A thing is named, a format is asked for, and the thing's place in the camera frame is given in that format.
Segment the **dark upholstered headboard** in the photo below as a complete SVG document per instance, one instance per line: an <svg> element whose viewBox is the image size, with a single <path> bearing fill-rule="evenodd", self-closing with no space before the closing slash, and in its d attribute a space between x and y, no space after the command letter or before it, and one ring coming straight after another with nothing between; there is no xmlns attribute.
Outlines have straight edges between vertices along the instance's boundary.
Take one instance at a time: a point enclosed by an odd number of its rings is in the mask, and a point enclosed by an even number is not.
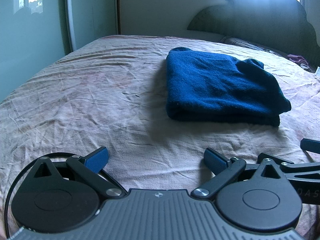
<svg viewBox="0 0 320 240"><path fill-rule="evenodd" d="M188 30L236 37L319 66L316 32L297 0L229 0L198 12Z"/></svg>

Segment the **purple crumpled cloth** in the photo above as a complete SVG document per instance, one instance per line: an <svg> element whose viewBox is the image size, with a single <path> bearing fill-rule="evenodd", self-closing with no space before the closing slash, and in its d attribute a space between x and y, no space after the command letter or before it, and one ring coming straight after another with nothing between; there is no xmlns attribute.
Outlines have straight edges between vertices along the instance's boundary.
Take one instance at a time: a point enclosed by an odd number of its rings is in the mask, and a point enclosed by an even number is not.
<svg viewBox="0 0 320 240"><path fill-rule="evenodd" d="M304 57L300 55L289 54L287 55L287 59L299 65L303 70L312 72L311 68L309 67L309 63L306 61L306 59L304 59Z"/></svg>

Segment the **white patterned cloth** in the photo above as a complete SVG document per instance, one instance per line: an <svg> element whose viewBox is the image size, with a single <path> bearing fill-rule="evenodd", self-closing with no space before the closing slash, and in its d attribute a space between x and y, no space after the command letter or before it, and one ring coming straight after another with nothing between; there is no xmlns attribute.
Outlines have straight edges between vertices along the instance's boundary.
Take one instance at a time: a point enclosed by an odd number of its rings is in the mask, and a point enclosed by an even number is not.
<svg viewBox="0 0 320 240"><path fill-rule="evenodd" d="M317 67L315 76L320 77L320 66Z"/></svg>

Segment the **blue knit sweater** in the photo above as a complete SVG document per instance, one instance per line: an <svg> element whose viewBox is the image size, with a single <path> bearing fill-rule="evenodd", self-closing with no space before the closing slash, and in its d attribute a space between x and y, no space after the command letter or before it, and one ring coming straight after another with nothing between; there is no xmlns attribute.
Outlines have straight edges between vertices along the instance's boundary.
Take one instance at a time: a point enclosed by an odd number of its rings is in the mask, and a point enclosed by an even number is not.
<svg viewBox="0 0 320 240"><path fill-rule="evenodd" d="M256 59L178 47L166 59L168 116L180 121L280 124L291 110L276 78Z"/></svg>

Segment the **glossy sliding wardrobe door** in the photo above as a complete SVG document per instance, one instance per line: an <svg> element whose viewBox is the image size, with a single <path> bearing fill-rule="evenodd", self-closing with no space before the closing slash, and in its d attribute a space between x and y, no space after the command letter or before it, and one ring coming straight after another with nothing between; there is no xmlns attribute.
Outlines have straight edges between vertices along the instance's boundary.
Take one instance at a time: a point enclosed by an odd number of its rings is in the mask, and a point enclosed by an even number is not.
<svg viewBox="0 0 320 240"><path fill-rule="evenodd" d="M1 98L61 57L117 32L117 0L1 0Z"/></svg>

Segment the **pink wrinkled bed sheet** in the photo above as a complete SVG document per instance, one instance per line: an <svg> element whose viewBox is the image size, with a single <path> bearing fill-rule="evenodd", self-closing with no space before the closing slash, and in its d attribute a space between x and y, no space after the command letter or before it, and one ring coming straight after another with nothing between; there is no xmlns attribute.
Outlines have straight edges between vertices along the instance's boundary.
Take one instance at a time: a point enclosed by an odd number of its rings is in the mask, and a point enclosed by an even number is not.
<svg viewBox="0 0 320 240"><path fill-rule="evenodd" d="M280 126L179 122L168 117L166 58L172 49L264 64L291 102ZM130 189L192 190L211 177L207 147L253 163L269 153L318 162L300 148L319 139L319 79L268 52L175 37L100 38L44 68L1 102L1 202L19 172L50 152L86 155L105 146L107 172Z"/></svg>

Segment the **dark patterned pillow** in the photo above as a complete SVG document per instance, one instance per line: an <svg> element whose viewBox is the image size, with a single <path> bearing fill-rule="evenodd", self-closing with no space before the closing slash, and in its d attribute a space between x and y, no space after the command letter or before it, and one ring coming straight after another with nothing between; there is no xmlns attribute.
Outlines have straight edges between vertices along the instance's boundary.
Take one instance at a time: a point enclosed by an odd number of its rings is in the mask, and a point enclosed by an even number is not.
<svg viewBox="0 0 320 240"><path fill-rule="evenodd" d="M235 38L235 37L230 37L230 36L225 36L225 37L221 38L221 40L219 42L224 43L224 44L230 44L230 45L234 45L234 46L249 48L249 49L253 49L253 50L265 51L265 52L268 52L268 53L271 53L274 55L278 55L278 56L282 56L282 57L287 57L287 55L288 55L288 53L276 50L276 49L268 47L268 46L264 46L264 45L261 45L258 43L253 43L253 42L245 41L245 40Z"/></svg>

